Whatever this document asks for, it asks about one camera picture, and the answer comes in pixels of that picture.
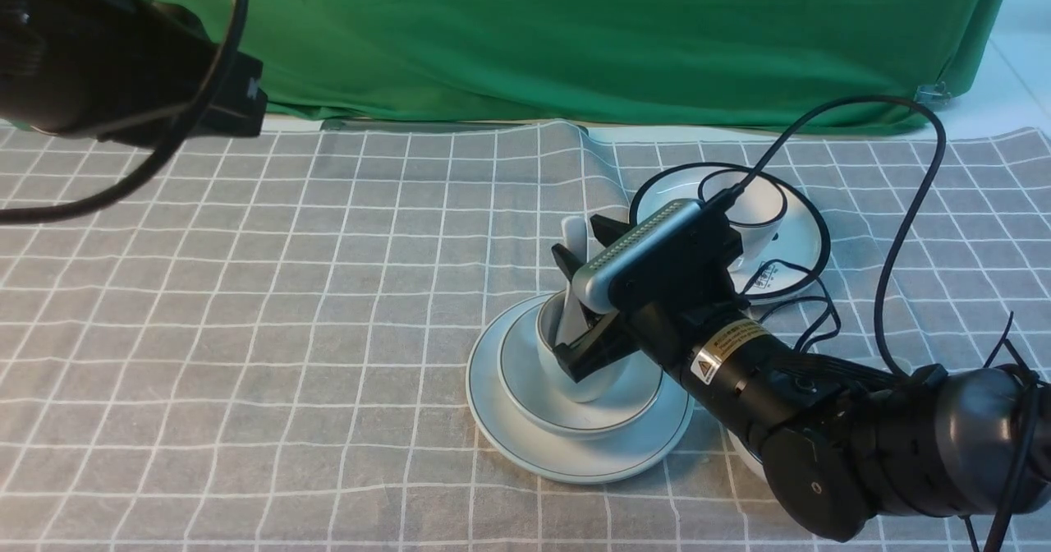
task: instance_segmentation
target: yellow warning sticker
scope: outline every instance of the yellow warning sticker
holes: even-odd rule
[[[720,366],[734,351],[740,349],[742,345],[751,339],[769,334],[766,329],[759,326],[755,321],[740,320],[721,328],[719,332],[708,339],[708,342],[696,351],[693,365],[689,366],[694,375],[705,384],[712,384]]]

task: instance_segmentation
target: green backdrop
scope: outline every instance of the green backdrop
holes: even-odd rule
[[[159,0],[221,36],[229,0]],[[251,0],[274,110],[778,128],[854,93],[973,80],[1001,0]],[[902,109],[818,129],[889,134]]]

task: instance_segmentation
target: saucer rim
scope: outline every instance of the saucer rim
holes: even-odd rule
[[[632,476],[636,476],[642,472],[645,472],[650,468],[656,466],[657,463],[666,457],[667,454],[671,453],[673,449],[675,449],[675,447],[679,444],[679,442],[682,441],[682,437],[683,435],[685,435],[686,430],[689,428],[689,424],[694,416],[695,407],[694,407],[694,398],[692,398],[691,395],[688,394],[684,393],[685,397],[683,398],[684,403],[682,407],[682,414],[679,417],[679,423],[676,427],[675,433],[668,436],[668,439],[664,442],[664,444],[659,449],[655,450],[653,454],[647,456],[645,459],[639,462],[638,464],[630,468],[618,470],[616,472],[609,472],[605,474],[585,474],[585,475],[566,474],[537,466],[536,464],[533,464],[522,458],[521,456],[515,454],[514,451],[512,451],[510,448],[503,445],[499,439],[495,438],[495,436],[493,436],[492,431],[489,429],[488,425],[486,425],[483,422],[480,421],[477,410],[477,404],[475,403],[474,400],[474,392],[471,387],[471,373],[476,363],[475,360],[478,353],[478,347],[481,345],[482,341],[487,339],[487,335],[490,333],[490,331],[492,331],[493,328],[496,327],[496,324],[503,318],[506,318],[508,313],[514,311],[514,309],[521,308],[521,306],[526,306],[527,304],[529,304],[534,300],[540,300],[540,299],[541,297],[530,298],[529,300],[518,302],[518,304],[515,304],[514,306],[510,306],[510,308],[506,309],[503,312],[499,313],[499,315],[495,316],[492,323],[490,323],[486,328],[482,329],[482,331],[478,334],[478,339],[475,341],[474,346],[471,347],[471,354],[470,357],[468,359],[468,363],[465,369],[465,384],[467,391],[468,410],[471,411],[471,416],[474,418],[478,431],[486,437],[486,439],[489,441],[490,444],[493,445],[493,447],[503,457],[506,457],[509,462],[511,462],[515,466],[523,470],[527,470],[528,472],[531,472],[533,474],[537,474],[540,477],[562,484],[586,486],[586,485],[600,485],[600,484],[614,483],[617,481],[622,481],[630,478]],[[556,434],[552,434],[552,437],[558,439],[573,441],[570,437]]]

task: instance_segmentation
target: white plate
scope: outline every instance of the white plate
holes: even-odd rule
[[[759,476],[759,479],[766,482],[766,473],[763,472],[763,464],[759,462],[759,458],[756,457],[755,454],[751,454],[751,450],[744,447],[741,439],[737,438],[737,435],[734,433],[729,433],[729,445],[734,448],[734,451],[741,456],[741,462],[744,462],[744,467],[751,470],[751,473]]]
[[[734,170],[747,169],[731,163],[691,163],[686,166],[673,167],[648,179],[636,193],[635,201],[632,201],[632,225],[643,222],[657,212],[658,208],[664,207],[668,201],[697,199],[697,187],[702,179],[727,167]],[[788,200],[788,212],[778,229],[776,240],[763,249],[759,258],[730,273],[735,287],[739,291],[744,289],[751,275],[759,271],[759,267],[766,261],[775,259],[809,268],[812,274],[801,273],[781,265],[771,265],[746,294],[748,301],[758,306],[780,302],[813,283],[828,264],[831,248],[828,226],[825,225],[825,219],[818,208],[787,182],[769,175],[760,173],[760,177],[776,182],[784,189],[785,198]]]
[[[533,423],[553,433],[595,438],[639,418],[657,400],[664,373],[643,353],[628,354],[627,367],[606,392],[575,403],[548,381],[536,347],[540,306],[518,316],[500,346],[500,384]]]
[[[549,433],[522,416],[499,381],[499,347],[511,324],[544,294],[512,306],[478,338],[467,365],[467,402],[478,429],[515,465],[559,483],[594,485],[634,476],[652,468],[679,443],[694,403],[675,381],[662,381],[645,414],[597,439]]]

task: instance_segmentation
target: cable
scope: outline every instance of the cable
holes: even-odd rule
[[[153,152],[143,160],[143,163],[136,167],[130,175],[109,186],[108,189],[94,193],[70,203],[53,205],[49,207],[26,207],[26,208],[4,208],[0,210],[0,225],[12,224],[44,224],[59,222],[60,220],[71,220],[89,216],[91,212],[106,208],[118,201],[123,201],[137,189],[142,188],[146,182],[153,179],[166,163],[170,162],[173,155],[179,151],[183,142],[194,126],[204,117],[205,111],[211,105],[215,96],[223,85],[223,81],[229,76],[235,59],[238,58],[238,47],[245,32],[245,23],[248,18],[248,0],[233,0],[233,9],[230,13],[230,21],[226,27],[226,36],[215,50],[211,65],[208,68],[201,87],[197,95],[190,100],[186,110],[176,119],[171,128],[165,132],[160,143],[153,148]]]
[[[733,198],[738,198],[744,192],[744,188],[751,182],[766,167],[766,163],[769,163],[774,159],[774,155],[777,155],[778,150],[781,149],[785,141],[788,141],[789,137],[796,135],[803,125],[810,122],[811,119],[822,115],[827,110],[834,109],[834,107],[843,107],[847,105],[858,105],[858,103],[889,103],[890,105],[898,105],[909,107],[911,110],[915,110],[920,115],[924,115],[927,121],[934,126],[934,134],[936,136],[936,143],[934,144],[934,156],[930,160],[930,166],[927,167],[927,173],[924,175],[923,182],[920,182],[919,188],[916,188],[915,197],[912,197],[912,203],[909,204],[908,209],[905,211],[905,217],[902,219],[901,226],[898,227],[898,232],[894,234],[894,240],[890,242],[890,249],[887,251],[887,260],[883,263],[883,270],[880,271],[880,279],[875,286],[875,302],[872,308],[873,318],[873,333],[875,335],[875,346],[880,351],[880,357],[883,359],[884,364],[886,364],[887,369],[889,369],[894,375],[902,377],[908,376],[908,373],[898,365],[894,361],[892,354],[890,354],[890,349],[887,347],[887,338],[883,324],[883,308],[884,302],[887,297],[887,286],[890,284],[890,273],[894,268],[894,263],[898,261],[898,252],[901,252],[902,245],[905,244],[905,238],[908,236],[909,230],[912,229],[912,222],[915,220],[915,216],[920,212],[920,206],[923,204],[923,200],[927,197],[927,192],[930,191],[930,186],[934,182],[934,175],[937,175],[939,166],[942,165],[942,159],[945,156],[945,147],[947,144],[945,126],[942,125],[941,119],[933,111],[921,105],[920,103],[913,102],[909,99],[901,99],[898,96],[883,96],[883,95],[871,95],[871,96],[848,96],[846,99],[832,100],[830,103],[825,103],[816,109],[808,111],[808,114],[803,115],[796,122],[792,122],[791,126],[787,129],[776,141],[770,144],[766,152],[759,159],[756,166],[751,167],[751,170],[742,179],[736,186],[729,189],[729,193]]]
[[[770,261],[765,261],[762,264],[762,266],[759,267],[759,270],[757,270],[755,274],[751,274],[751,278],[748,280],[748,282],[744,284],[744,289],[741,290],[741,292],[739,293],[740,297],[747,300],[746,293],[751,289],[751,287],[756,285],[757,282],[759,282],[759,279],[761,279],[762,275],[766,273],[767,268],[770,268],[774,265],[782,265],[784,267],[791,268],[791,270],[794,271],[799,271],[805,275],[815,275],[813,271],[810,270],[810,268],[802,267],[800,265],[796,265],[794,263],[789,263],[788,261],[784,261],[781,259],[772,259]],[[810,326],[803,332],[803,334],[800,335],[799,340],[797,340],[796,346],[794,347],[792,350],[796,350],[796,352],[799,353],[805,353],[809,351],[811,346],[821,343],[822,340],[834,339],[840,334],[840,331],[843,329],[843,321],[840,319],[839,310],[836,309],[836,302],[832,301],[831,294],[828,293],[828,287],[825,287],[825,282],[822,281],[821,275],[815,275],[815,281],[818,282],[818,286],[821,287],[822,294],[820,294],[820,297],[818,294],[804,294],[803,297],[800,298],[792,298],[791,300],[778,302],[776,306],[772,306],[772,308],[764,312],[762,316],[759,316],[758,321],[759,324],[763,324],[766,320],[769,319],[769,316],[774,315],[774,312],[777,312],[783,308],[787,308],[788,306],[795,306],[797,304],[809,304],[809,303],[824,304],[825,310],[821,313],[821,315],[818,316],[816,321],[813,321],[812,324],[810,324]],[[825,321],[828,320],[829,318],[832,319],[832,324],[833,324],[832,330],[824,334],[820,334],[813,339],[810,339],[811,335],[813,335],[813,333],[817,332],[819,328],[821,328],[821,325],[825,324]]]

